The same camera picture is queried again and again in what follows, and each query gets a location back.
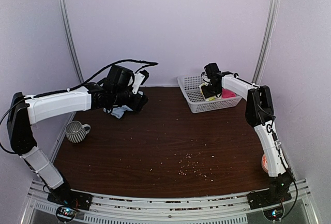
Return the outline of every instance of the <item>mug handle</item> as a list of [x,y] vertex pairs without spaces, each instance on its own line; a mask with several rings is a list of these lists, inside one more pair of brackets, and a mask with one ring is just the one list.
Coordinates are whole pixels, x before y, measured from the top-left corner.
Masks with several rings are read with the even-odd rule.
[[82,128],[85,129],[86,134],[88,134],[91,131],[91,126],[89,124],[84,124]]

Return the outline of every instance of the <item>light gray wall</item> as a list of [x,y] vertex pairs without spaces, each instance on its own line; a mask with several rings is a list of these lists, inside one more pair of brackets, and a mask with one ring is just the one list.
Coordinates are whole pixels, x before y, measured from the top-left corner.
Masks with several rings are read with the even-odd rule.
[[[57,0],[0,0],[1,115],[10,107],[15,92],[37,94],[77,83]],[[33,127],[35,138],[48,156],[67,117]],[[0,141],[10,149],[4,124]],[[32,173],[23,160],[0,150],[1,223],[18,222],[31,179]]]
[[262,79],[298,178],[331,223],[331,0],[281,0]]
[[157,61],[147,85],[210,62],[251,80],[270,0],[66,0],[85,78],[122,58]]

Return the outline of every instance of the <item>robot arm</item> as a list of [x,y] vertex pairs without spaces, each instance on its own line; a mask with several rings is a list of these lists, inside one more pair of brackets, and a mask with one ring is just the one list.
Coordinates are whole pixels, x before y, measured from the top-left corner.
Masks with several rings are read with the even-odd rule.
[[[270,108],[270,115],[273,115],[269,88],[247,83],[233,74],[222,77],[222,88],[236,93],[247,101],[246,120],[258,134],[268,161],[269,176],[276,177],[286,173],[288,165],[278,140],[274,119],[263,112],[267,112]],[[262,97],[263,94],[269,99],[269,105],[266,106],[265,110],[262,107],[262,103],[265,101]]]
[[123,105],[139,112],[148,98],[137,93],[148,76],[145,70],[133,73],[114,65],[100,84],[87,83],[73,91],[41,97],[14,95],[12,106],[19,103],[9,113],[7,121],[11,148],[45,182],[51,192],[49,201],[67,206],[78,204],[80,209],[87,210],[92,196],[71,191],[66,179],[38,147],[30,125],[65,113]]
[[267,192],[248,195],[251,209],[265,207],[288,200],[289,186],[293,181],[289,166],[283,154],[275,127],[274,108],[268,86],[258,86],[242,80],[238,74],[221,72],[216,63],[205,66],[207,79],[201,91],[205,98],[219,96],[222,89],[228,89],[246,100],[246,121],[254,128],[263,147],[270,177]]

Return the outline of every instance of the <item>orange object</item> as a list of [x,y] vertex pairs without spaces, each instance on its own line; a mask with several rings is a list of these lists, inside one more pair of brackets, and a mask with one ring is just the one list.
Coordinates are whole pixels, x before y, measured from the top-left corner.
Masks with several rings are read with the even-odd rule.
[[267,157],[265,156],[265,154],[263,154],[262,156],[262,169],[268,173],[268,161],[267,161]]

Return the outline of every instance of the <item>metal pole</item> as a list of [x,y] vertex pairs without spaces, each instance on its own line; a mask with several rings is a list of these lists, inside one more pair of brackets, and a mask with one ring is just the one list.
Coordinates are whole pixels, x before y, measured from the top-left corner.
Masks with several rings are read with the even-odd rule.
[[262,41],[261,51],[258,59],[258,63],[255,69],[255,73],[253,76],[253,83],[259,84],[261,81],[261,77],[263,74],[265,62],[267,59],[268,54],[268,48],[270,43],[270,38],[272,31],[274,29],[276,16],[277,16],[277,10],[278,10],[278,3],[279,0],[270,0],[270,7],[269,7],[269,13],[268,13],[268,19],[267,19],[267,25],[265,28],[265,33]]
[[73,66],[74,66],[74,69],[75,69],[79,82],[83,83],[84,82],[83,73],[82,73],[81,67],[78,62],[76,50],[75,50],[73,39],[72,39],[72,33],[71,33],[70,25],[69,25],[66,2],[65,2],[65,0],[58,0],[58,2],[59,2],[61,13],[62,13],[62,20],[63,20],[65,32],[66,32],[67,43],[68,43],[71,59],[73,62]]

